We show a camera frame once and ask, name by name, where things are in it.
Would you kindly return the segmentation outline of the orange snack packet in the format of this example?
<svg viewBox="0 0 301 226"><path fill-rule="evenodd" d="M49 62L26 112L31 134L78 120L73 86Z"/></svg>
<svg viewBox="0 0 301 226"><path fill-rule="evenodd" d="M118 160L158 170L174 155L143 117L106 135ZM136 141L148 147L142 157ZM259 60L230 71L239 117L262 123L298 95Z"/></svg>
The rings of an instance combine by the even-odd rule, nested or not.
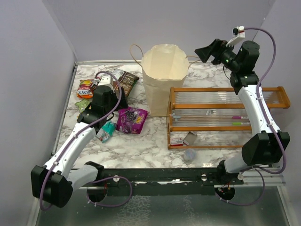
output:
<svg viewBox="0 0 301 226"><path fill-rule="evenodd" d="M79 87L77 89L77 97L84 99L92 98L96 86L95 82L95 79L80 80Z"/></svg>

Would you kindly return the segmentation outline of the teal foil snack packet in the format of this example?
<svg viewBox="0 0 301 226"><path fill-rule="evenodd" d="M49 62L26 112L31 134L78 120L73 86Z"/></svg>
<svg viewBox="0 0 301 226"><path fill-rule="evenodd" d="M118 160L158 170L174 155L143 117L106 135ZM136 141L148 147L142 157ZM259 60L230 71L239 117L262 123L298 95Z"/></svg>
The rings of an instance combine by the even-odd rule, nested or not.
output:
<svg viewBox="0 0 301 226"><path fill-rule="evenodd" d="M116 123L112 121L108 121L100 128L100 130L96 134L96 137L102 143L106 143L112 136L115 128L116 128Z"/></svg>

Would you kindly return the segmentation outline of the light green snack packet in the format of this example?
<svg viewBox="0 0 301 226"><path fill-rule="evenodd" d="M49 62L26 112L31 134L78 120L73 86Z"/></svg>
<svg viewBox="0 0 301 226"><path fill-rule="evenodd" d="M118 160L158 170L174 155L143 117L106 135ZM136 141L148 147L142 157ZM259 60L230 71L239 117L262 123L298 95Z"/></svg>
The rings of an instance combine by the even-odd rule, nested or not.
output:
<svg viewBox="0 0 301 226"><path fill-rule="evenodd" d="M75 106L78 107L78 110L80 112L83 112L86 107L90 104L91 100L90 99L82 99L78 102L75 103Z"/></svg>

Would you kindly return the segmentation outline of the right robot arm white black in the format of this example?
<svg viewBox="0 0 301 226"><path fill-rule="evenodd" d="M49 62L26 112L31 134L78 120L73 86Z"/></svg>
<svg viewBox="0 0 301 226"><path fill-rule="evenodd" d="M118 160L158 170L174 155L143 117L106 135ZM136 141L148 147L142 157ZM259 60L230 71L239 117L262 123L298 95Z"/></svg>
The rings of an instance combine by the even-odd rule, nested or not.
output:
<svg viewBox="0 0 301 226"><path fill-rule="evenodd" d="M216 179L221 184L227 184L239 172L253 166L270 165L283 160L290 142L289 134L282 132L273 120L259 78L253 70L260 55L259 50L257 43L247 40L235 54L233 47L220 39L195 50L203 63L209 57L214 57L212 64L223 64L231 71L231 86L242 101L252 128L252 138L243 145L241 152L219 163Z"/></svg>

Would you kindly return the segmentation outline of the purple snack packet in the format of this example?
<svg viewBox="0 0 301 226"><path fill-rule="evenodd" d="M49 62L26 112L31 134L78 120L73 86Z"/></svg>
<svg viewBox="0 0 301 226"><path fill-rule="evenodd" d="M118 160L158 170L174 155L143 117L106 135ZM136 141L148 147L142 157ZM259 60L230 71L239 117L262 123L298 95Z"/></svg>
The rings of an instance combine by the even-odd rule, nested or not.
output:
<svg viewBox="0 0 301 226"><path fill-rule="evenodd" d="M126 134L140 134L148 112L144 109L128 107L118 110L116 130Z"/></svg>

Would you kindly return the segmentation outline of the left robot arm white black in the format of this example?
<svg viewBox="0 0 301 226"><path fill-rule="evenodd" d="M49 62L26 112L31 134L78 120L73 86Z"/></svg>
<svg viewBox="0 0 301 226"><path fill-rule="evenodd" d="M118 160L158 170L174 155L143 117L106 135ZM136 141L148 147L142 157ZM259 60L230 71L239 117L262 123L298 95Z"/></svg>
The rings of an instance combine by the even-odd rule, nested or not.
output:
<svg viewBox="0 0 301 226"><path fill-rule="evenodd" d="M92 101L78 116L72 133L59 151L43 166L36 165L31 171L32 194L39 199L42 210L46 210L43 202L62 208L83 185L98 186L103 182L103 166L97 163L90 161L78 170L72 167L86 145L113 118L114 112L127 107L123 88L118 93L106 85L94 90Z"/></svg>

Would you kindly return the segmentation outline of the dark brown snack bag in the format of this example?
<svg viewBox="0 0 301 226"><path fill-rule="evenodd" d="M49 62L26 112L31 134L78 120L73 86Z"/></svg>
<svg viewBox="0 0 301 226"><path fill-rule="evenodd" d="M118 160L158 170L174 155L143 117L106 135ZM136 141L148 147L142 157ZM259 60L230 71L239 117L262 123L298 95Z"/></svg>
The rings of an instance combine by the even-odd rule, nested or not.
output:
<svg viewBox="0 0 301 226"><path fill-rule="evenodd" d="M134 85L139 80L139 77L132 73L126 71L124 72L125 73L122 75L121 78L118 79L118 81L120 82L120 85L123 88L126 97L128 97Z"/></svg>

